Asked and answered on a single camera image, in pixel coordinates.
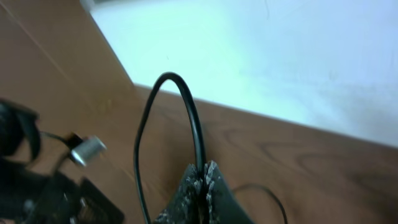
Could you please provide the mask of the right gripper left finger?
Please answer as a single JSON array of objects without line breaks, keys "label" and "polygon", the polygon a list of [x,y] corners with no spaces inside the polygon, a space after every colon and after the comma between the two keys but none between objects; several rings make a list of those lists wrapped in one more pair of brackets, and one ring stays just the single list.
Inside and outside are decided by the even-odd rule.
[{"label": "right gripper left finger", "polygon": [[183,173],[177,191],[166,208],[154,220],[156,224],[191,224],[200,223],[198,208],[202,180],[199,179],[196,167],[188,165]]}]

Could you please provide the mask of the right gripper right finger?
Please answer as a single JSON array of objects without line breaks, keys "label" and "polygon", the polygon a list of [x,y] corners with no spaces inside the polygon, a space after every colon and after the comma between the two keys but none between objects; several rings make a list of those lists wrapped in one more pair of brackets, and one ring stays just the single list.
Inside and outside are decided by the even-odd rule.
[{"label": "right gripper right finger", "polygon": [[235,199],[215,161],[205,165],[205,185],[208,223],[254,223]]}]

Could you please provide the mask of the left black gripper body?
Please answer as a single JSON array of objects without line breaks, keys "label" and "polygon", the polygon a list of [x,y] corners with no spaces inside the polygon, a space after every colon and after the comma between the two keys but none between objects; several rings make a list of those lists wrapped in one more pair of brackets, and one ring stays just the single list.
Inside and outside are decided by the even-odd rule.
[{"label": "left black gripper body", "polygon": [[40,175],[1,159],[1,223],[122,224],[123,212],[92,182]]}]

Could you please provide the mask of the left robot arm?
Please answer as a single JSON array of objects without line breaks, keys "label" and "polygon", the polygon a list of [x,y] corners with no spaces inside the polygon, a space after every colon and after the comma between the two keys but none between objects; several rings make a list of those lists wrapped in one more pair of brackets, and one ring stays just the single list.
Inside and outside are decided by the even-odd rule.
[{"label": "left robot arm", "polygon": [[[60,137],[39,131],[38,118],[25,106],[1,100],[1,223],[122,223],[123,212],[92,182],[83,179],[76,184],[60,172],[66,160],[86,166],[106,146],[96,136],[81,138],[71,133]],[[27,164],[9,160],[27,140],[31,161],[35,161],[42,136],[68,149],[49,174],[31,172]]]}]

